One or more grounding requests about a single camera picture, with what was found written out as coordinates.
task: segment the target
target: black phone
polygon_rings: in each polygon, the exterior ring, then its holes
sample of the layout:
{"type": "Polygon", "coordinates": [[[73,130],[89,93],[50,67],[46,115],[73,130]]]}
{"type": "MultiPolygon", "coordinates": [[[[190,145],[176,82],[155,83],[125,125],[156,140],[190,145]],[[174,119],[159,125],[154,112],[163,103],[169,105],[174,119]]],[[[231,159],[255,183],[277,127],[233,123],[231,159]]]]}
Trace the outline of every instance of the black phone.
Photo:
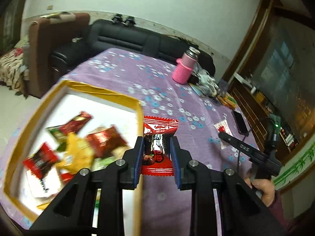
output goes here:
{"type": "Polygon", "coordinates": [[[232,111],[232,114],[233,114],[234,120],[236,122],[236,126],[237,126],[237,129],[238,129],[238,132],[241,135],[246,135],[248,133],[248,129],[246,127],[246,124],[245,124],[245,121],[243,119],[243,116],[237,111],[232,111]]]}

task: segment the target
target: purple tablecloth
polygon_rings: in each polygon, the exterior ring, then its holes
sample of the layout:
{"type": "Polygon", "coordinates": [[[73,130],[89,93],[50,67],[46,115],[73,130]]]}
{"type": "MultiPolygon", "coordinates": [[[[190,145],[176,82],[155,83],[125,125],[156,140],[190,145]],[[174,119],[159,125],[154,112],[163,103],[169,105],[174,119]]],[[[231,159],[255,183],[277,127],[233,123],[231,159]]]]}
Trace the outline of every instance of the purple tablecloth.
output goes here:
{"type": "MultiPolygon", "coordinates": [[[[82,63],[63,78],[133,96],[141,101],[145,115],[178,119],[179,128],[175,136],[181,148],[188,150],[193,159],[218,171],[236,168],[236,149],[228,146],[221,150],[218,131],[214,127],[226,119],[232,134],[242,138],[231,110],[209,99],[199,98],[188,85],[174,82],[171,77],[174,67],[144,55],[109,49],[82,63]]],[[[0,160],[0,201],[6,212],[27,229],[30,221],[15,210],[1,189],[6,164],[18,134],[19,129],[11,137],[0,160]]],[[[258,148],[252,134],[246,142],[258,148]]],[[[248,157],[241,154],[240,174],[243,175],[250,165],[248,157]]],[[[142,205],[141,235],[189,234],[191,191],[178,190],[174,177],[144,176],[142,205]]]]}

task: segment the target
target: human hand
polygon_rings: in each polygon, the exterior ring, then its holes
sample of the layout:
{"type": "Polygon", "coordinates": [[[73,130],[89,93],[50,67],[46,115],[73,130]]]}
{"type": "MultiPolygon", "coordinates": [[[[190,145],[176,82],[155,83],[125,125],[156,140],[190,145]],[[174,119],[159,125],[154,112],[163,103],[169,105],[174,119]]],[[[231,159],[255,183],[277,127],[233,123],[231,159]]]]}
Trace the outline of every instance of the human hand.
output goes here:
{"type": "Polygon", "coordinates": [[[254,179],[252,182],[249,176],[244,179],[245,183],[252,189],[253,186],[263,191],[262,202],[269,207],[275,199],[275,185],[268,179],[254,179]]]}

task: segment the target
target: tiled floor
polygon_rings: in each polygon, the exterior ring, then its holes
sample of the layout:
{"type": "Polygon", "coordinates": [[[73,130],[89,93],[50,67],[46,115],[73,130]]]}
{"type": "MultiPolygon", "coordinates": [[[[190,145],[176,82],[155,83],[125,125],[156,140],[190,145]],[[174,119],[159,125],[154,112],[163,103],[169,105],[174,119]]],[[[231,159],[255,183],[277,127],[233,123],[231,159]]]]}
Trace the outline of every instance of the tiled floor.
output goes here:
{"type": "Polygon", "coordinates": [[[15,91],[0,86],[0,156],[8,139],[18,127],[19,122],[29,115],[39,104],[40,99],[23,95],[16,96],[15,91]]]}

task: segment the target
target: pink bottle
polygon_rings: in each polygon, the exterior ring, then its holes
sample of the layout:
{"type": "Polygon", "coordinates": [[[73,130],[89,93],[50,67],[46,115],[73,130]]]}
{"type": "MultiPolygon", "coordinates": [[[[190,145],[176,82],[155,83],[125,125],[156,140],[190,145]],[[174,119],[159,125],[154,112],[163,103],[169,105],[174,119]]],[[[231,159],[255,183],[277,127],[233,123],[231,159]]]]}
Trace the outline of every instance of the pink bottle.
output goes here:
{"type": "Polygon", "coordinates": [[[186,84],[192,71],[194,69],[195,63],[198,61],[198,55],[200,51],[194,47],[189,47],[182,58],[176,60],[177,66],[173,71],[172,78],[179,84],[186,84]]]}

